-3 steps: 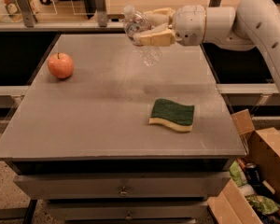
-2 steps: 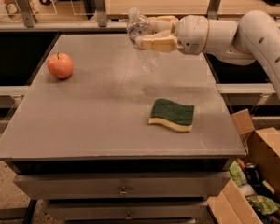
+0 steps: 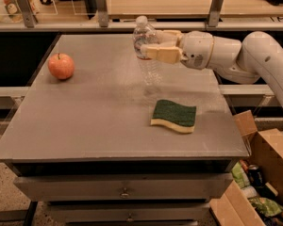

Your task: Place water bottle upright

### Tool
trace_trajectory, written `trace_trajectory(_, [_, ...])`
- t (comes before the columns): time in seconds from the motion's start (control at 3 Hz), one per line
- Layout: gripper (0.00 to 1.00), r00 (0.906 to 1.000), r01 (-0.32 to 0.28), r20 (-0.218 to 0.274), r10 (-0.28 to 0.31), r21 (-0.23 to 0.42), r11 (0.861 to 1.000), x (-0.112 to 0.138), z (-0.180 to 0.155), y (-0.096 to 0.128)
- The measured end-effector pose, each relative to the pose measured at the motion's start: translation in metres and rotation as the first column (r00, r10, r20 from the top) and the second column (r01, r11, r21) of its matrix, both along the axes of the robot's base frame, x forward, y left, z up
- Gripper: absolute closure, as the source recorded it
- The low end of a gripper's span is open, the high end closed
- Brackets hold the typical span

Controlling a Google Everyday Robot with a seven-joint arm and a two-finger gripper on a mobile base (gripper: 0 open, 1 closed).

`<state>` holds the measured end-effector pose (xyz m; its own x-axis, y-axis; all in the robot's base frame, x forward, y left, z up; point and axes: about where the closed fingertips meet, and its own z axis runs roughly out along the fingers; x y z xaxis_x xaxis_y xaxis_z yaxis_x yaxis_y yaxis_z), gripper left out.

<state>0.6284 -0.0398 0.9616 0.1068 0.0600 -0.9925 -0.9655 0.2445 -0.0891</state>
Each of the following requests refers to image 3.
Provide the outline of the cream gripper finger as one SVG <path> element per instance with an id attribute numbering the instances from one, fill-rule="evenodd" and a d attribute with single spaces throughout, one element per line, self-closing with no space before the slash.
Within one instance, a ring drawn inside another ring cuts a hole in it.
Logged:
<path id="1" fill-rule="evenodd" d="M 160 44 L 178 45 L 183 34 L 179 30 L 157 30 Z"/>
<path id="2" fill-rule="evenodd" d="M 161 47 L 158 44 L 144 44 L 141 53 L 147 57 L 168 64 L 176 64 L 181 60 L 182 51 L 180 48 Z"/>

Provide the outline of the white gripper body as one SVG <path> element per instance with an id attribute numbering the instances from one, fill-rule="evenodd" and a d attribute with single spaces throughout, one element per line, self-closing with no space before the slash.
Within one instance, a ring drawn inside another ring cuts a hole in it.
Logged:
<path id="1" fill-rule="evenodd" d="M 213 42 L 213 36 L 207 32 L 192 31 L 185 34 L 179 43 L 182 49 L 180 62 L 190 69 L 205 69 L 212 53 Z"/>

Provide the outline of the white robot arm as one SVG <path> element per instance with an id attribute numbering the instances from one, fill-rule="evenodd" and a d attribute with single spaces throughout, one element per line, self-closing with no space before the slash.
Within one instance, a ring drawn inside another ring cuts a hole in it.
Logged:
<path id="1" fill-rule="evenodd" d="M 255 31 L 239 41 L 201 31 L 158 30 L 156 37 L 156 42 L 140 46 L 143 56 L 180 62 L 190 69 L 211 69 L 239 84 L 263 79 L 283 108 L 283 48 L 269 34 Z"/>

